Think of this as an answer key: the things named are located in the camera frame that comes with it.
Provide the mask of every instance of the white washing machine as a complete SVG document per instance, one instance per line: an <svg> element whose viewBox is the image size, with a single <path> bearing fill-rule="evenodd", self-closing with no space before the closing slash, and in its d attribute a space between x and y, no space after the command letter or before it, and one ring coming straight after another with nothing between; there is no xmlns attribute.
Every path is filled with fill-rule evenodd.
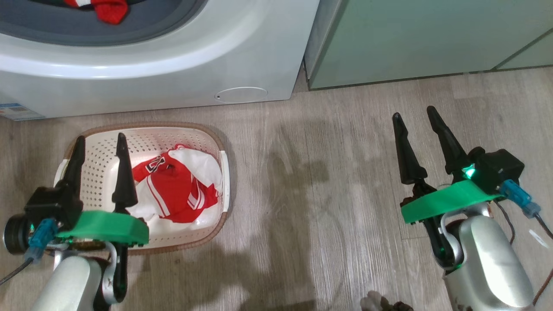
<svg viewBox="0 0 553 311"><path fill-rule="evenodd" d="M318 3L143 0L109 25L94 11L0 0L0 113L17 120L289 99Z"/></svg>

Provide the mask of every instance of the plastic basket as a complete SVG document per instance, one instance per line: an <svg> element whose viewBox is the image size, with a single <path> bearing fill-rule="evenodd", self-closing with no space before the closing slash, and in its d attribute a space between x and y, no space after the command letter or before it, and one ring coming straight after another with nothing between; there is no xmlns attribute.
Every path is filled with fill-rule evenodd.
<svg viewBox="0 0 553 311"><path fill-rule="evenodd" d="M113 211L111 195L115 190L119 159L115 155L117 134L127 137L129 155L133 166L154 158L177 143L211 154L223 173L223 191L218 203L190 224L177 224L154 217L147 222L150 239L147 245L129 249L130 255L170 252L196 247L213 239L227 219L230 201L228 159L221 140L208 128L194 123L157 122L130 123L90 129L82 135L86 138L86 159L81 173L81 200L84 210ZM55 182L65 171L74 147L67 149L64 160L56 172Z"/></svg>

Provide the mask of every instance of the blue connector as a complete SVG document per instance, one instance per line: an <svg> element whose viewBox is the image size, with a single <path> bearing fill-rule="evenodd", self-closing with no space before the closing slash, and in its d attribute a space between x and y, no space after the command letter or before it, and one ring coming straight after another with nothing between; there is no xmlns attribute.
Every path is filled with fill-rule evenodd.
<svg viewBox="0 0 553 311"><path fill-rule="evenodd" d="M48 243L54 239L57 233L58 225L54 219L42 220L29 240L29 248L25 252L25 261L32 258L33 264L39 263Z"/></svg>
<svg viewBox="0 0 553 311"><path fill-rule="evenodd" d="M515 202L527 218L534 218L541 211L541 207L532 202L532 196L510 179L503 182L499 192L502 196Z"/></svg>

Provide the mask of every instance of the green plastic part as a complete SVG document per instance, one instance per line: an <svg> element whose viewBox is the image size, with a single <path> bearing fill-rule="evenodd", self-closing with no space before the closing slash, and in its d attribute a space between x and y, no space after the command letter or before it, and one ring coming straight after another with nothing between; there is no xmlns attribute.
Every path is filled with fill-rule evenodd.
<svg viewBox="0 0 553 311"><path fill-rule="evenodd" d="M410 224L498 197L486 194L471 180L463 180L404 205L401 214L405 223Z"/></svg>
<svg viewBox="0 0 553 311"><path fill-rule="evenodd" d="M148 244L149 229L145 223L130 215L94 210L83 211L73 230L60 232L56 236L119 242L129 246L145 245Z"/></svg>

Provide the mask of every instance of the gray wood floor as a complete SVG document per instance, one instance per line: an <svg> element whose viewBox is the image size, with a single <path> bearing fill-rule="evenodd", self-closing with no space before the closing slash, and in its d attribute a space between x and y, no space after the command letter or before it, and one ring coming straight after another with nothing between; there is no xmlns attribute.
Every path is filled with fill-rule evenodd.
<svg viewBox="0 0 553 311"><path fill-rule="evenodd" d="M435 105L466 150L506 148L523 162L523 186L553 225L553 69L460 75L308 92L289 101L12 122L0 118L0 223L54 178L81 131L134 121L189 121L222 138L233 211L207 245L132 257L127 299L114 310L359 310L369 290L420 311L450 310L422 225L402 222L391 117L402 113L430 184L447 183L425 107ZM506 204L514 249L536 291L553 265L553 241ZM507 229L498 212L497 220ZM538 244L532 229L550 245ZM0 274L22 259L0 247ZM0 288L1 310L28 310L51 260ZM553 285L537 310L553 305Z"/></svg>

